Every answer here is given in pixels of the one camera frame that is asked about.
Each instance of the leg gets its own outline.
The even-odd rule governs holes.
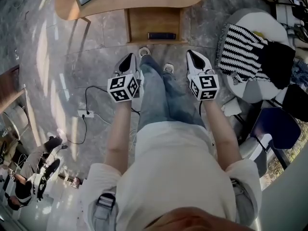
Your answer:
[[[188,95],[182,91],[173,74],[165,71],[163,73],[163,80],[166,88],[170,117],[176,121],[200,125],[205,128],[199,113],[193,106]]]
[[[141,58],[141,62],[140,62],[140,68],[143,65],[148,65],[151,68],[155,69],[156,72],[162,77],[163,76],[163,69],[157,64],[157,62],[153,59],[152,56],[150,55],[145,55]]]
[[[140,69],[144,75],[144,95],[138,131],[145,125],[170,120],[165,86],[159,75],[159,72],[162,73],[162,69],[149,55],[142,58]]]
[[[62,139],[56,137],[45,144],[39,146],[33,153],[28,156],[27,163],[21,168],[20,175],[26,179],[30,178],[34,173],[38,172],[38,164],[43,153],[51,153],[54,148],[61,145]]]

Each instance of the foot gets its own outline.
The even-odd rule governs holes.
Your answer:
[[[165,64],[164,72],[174,73],[174,66],[172,64]]]
[[[66,134],[63,132],[62,129],[59,129],[59,128],[57,129],[57,133],[60,139],[62,139],[62,144],[65,144],[67,142]]]
[[[145,55],[151,55],[150,50],[147,47],[142,47],[139,49],[139,57],[142,58]]]

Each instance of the black and white striped fabric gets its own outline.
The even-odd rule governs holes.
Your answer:
[[[263,73],[268,41],[246,28],[226,24],[218,43],[218,67],[239,83],[248,80],[270,81]]]

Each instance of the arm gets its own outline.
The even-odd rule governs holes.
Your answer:
[[[131,101],[117,104],[114,121],[107,142],[105,164],[124,174],[128,168],[128,146]]]
[[[236,135],[215,101],[203,102],[217,147],[218,163],[223,170],[242,160]]]
[[[25,185],[27,182],[26,179],[20,174],[15,174],[15,179],[18,180],[23,185]]]

